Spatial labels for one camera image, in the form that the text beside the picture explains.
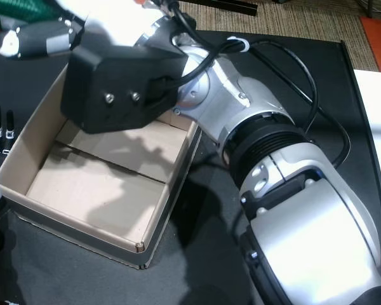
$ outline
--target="carpet floor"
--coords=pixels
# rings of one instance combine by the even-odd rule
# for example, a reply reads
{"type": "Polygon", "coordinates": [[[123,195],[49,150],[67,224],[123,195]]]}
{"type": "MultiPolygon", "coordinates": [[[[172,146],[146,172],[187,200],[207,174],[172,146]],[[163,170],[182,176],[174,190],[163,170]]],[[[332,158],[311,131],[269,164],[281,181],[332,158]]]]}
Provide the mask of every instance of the carpet floor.
{"type": "MultiPolygon", "coordinates": [[[[359,18],[364,11],[355,0],[292,0],[286,4],[269,0],[250,2],[258,4],[255,17],[191,3],[181,3],[181,9],[196,19],[198,29],[206,31],[343,40],[355,69],[378,71],[359,18]]],[[[375,5],[381,9],[381,0],[375,1],[375,5]]]]}

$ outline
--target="metal stand leg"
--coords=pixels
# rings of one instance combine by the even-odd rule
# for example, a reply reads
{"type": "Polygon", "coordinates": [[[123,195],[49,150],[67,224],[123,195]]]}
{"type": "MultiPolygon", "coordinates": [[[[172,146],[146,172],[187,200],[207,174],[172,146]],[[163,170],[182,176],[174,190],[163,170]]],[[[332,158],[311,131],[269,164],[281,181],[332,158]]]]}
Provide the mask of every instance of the metal stand leg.
{"type": "Polygon", "coordinates": [[[252,3],[246,3],[238,0],[183,0],[185,2],[196,3],[214,8],[220,8],[227,11],[236,11],[238,13],[255,16],[258,6],[252,3]]]}
{"type": "Polygon", "coordinates": [[[368,0],[367,16],[373,18],[373,2],[374,0],[368,0]]]}

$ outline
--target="robotic arm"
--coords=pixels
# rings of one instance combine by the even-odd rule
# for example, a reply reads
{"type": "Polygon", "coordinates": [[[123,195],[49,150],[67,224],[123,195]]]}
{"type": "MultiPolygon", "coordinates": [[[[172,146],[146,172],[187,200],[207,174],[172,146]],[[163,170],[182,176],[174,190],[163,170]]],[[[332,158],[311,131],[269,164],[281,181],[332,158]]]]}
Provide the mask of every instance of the robotic arm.
{"type": "Polygon", "coordinates": [[[219,55],[248,43],[232,37],[212,50],[188,35],[190,18],[167,14],[176,1],[141,2],[58,0],[73,20],[0,33],[0,54],[47,55],[74,48],[83,31],[95,36],[70,57],[69,119],[92,133],[140,128],[168,109],[194,120],[240,189],[250,222],[241,244],[267,304],[381,305],[367,209],[271,91],[219,55]]]}

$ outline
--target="open cardboard box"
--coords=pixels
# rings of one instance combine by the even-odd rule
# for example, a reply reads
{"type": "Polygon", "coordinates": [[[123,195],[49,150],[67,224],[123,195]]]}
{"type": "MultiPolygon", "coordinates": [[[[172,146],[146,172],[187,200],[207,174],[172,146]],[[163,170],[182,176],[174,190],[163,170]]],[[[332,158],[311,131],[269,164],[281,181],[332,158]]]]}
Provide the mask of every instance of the open cardboard box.
{"type": "Polygon", "coordinates": [[[0,191],[22,219],[146,268],[200,131],[167,112],[142,129],[85,134],[60,113],[65,70],[0,168],[0,191]]]}

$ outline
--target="black table surface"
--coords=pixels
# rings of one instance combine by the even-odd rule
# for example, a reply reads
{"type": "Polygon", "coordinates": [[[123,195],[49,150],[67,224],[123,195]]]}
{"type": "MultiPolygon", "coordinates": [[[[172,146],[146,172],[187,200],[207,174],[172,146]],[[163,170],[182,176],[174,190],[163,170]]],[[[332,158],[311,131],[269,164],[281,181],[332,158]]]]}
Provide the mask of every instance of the black table surface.
{"type": "MultiPolygon", "coordinates": [[[[216,43],[230,36],[224,32],[203,35],[216,43]]],[[[338,171],[369,209],[381,243],[379,171],[342,44],[275,39],[304,60],[317,81],[323,107],[348,130],[352,151],[338,171]]],[[[309,90],[304,75],[290,59],[270,46],[260,48],[309,90]]],[[[271,71],[248,54],[231,58],[242,74],[263,81],[296,122],[302,122],[308,107],[271,71]]],[[[0,58],[0,104],[4,110],[14,110],[18,131],[66,61],[66,57],[27,62],[0,58]]],[[[341,148],[335,129],[321,118],[317,118],[311,135],[331,159],[341,148]]],[[[237,237],[247,225],[238,191],[214,152],[211,141],[203,136],[146,270],[130,268],[73,245],[20,220],[12,211],[4,214],[0,220],[5,236],[0,253],[1,298],[29,305],[261,304],[237,245],[237,237]]]]}

